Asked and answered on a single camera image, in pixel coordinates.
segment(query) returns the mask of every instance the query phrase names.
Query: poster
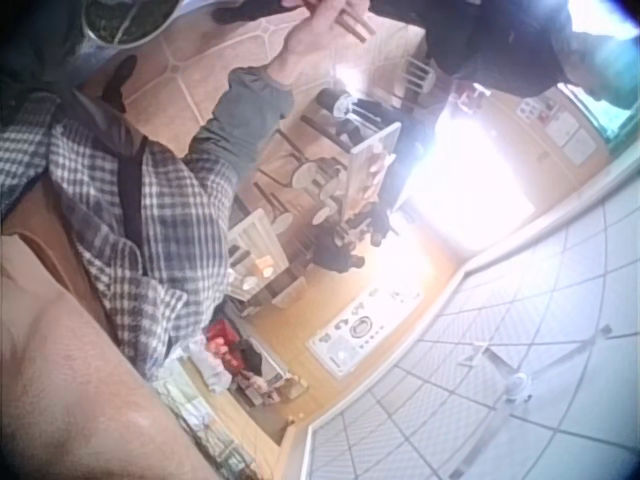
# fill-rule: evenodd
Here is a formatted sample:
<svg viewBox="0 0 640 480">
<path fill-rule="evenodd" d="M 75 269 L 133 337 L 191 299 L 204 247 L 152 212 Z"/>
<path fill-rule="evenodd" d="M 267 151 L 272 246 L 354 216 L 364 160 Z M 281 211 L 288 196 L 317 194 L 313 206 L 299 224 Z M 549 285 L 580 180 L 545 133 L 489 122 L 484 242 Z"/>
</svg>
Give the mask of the poster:
<svg viewBox="0 0 640 480">
<path fill-rule="evenodd" d="M 560 111 L 545 128 L 556 145 L 562 147 L 578 129 L 578 121 L 566 110 Z"/>
<path fill-rule="evenodd" d="M 582 165 L 595 151 L 596 146 L 593 138 L 591 138 L 584 128 L 581 128 L 571 140 L 567 142 L 563 150 L 573 163 Z"/>
</svg>

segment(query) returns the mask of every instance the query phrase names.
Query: chopsticks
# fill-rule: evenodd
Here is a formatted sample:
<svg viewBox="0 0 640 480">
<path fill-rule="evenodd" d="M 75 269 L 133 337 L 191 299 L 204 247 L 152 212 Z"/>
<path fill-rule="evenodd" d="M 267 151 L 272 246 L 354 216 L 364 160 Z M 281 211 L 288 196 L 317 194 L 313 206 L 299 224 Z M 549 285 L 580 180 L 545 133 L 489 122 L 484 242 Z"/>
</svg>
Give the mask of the chopsticks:
<svg viewBox="0 0 640 480">
<path fill-rule="evenodd" d="M 304 5 L 310 12 L 313 12 L 316 8 L 316 5 L 314 3 L 311 3 L 310 0 L 304 0 Z M 358 15 L 358 13 L 356 13 L 351 7 L 345 6 L 340 12 L 338 18 L 336 18 L 336 23 L 340 25 L 347 33 L 357 38 L 361 43 L 366 43 L 367 37 L 360 33 L 356 27 L 347 22 L 347 17 L 350 17 L 356 23 L 356 25 L 360 25 L 369 35 L 376 34 L 375 29 L 369 22 Z"/>
</svg>

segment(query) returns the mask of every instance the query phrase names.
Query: skin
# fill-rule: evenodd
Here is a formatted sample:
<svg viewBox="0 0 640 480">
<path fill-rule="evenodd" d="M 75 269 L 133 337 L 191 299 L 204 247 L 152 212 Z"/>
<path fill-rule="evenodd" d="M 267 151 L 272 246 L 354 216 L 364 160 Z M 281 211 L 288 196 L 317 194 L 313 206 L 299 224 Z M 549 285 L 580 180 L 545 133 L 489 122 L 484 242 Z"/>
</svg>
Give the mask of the skin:
<svg viewBox="0 0 640 480">
<path fill-rule="evenodd" d="M 291 85 L 343 34 L 345 3 L 321 1 L 266 73 Z M 2 448 L 20 477 L 217 478 L 95 320 L 17 237 L 2 242 Z"/>
</svg>

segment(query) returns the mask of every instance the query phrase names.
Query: fingers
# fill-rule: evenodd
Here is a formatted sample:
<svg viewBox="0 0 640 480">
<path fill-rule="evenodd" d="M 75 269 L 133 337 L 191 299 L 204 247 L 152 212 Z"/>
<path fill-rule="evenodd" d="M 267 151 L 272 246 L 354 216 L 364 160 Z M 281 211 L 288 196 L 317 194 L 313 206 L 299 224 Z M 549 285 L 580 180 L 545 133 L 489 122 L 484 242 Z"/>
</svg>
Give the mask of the fingers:
<svg viewBox="0 0 640 480">
<path fill-rule="evenodd" d="M 315 28 L 331 28 L 338 15 L 346 5 L 346 0 L 321 0 L 317 3 L 317 8 L 313 12 L 311 21 Z"/>
</svg>

